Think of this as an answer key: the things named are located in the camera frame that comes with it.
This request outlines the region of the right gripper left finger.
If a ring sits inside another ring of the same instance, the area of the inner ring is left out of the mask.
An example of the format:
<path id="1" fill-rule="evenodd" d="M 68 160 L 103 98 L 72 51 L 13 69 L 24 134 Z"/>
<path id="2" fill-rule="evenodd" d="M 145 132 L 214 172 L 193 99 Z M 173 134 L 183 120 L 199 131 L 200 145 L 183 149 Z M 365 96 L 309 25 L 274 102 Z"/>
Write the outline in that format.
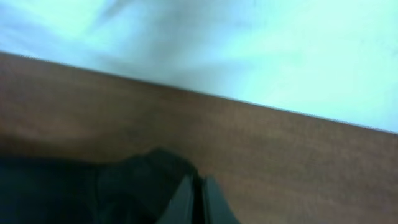
<path id="1" fill-rule="evenodd" d="M 193 201 L 192 178 L 186 176 L 181 181 L 169 205 L 156 224 L 191 224 Z"/>

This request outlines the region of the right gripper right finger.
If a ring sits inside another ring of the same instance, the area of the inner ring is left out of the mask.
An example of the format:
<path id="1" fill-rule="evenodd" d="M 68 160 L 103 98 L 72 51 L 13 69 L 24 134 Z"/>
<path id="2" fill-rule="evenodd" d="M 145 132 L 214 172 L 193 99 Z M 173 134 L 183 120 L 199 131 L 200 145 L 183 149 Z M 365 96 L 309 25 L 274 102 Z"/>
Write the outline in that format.
<path id="1" fill-rule="evenodd" d="M 204 179 L 202 195 L 206 224 L 240 224 L 213 177 Z"/>

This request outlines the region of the black t-shirt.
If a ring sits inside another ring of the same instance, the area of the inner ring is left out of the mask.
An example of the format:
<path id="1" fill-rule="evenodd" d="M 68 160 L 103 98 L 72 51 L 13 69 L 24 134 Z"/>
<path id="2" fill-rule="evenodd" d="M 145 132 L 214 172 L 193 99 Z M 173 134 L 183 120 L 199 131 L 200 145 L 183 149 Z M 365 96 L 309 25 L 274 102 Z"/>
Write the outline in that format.
<path id="1" fill-rule="evenodd" d="M 155 223 L 197 168 L 154 150 L 109 164 L 1 158 L 1 223 Z"/>

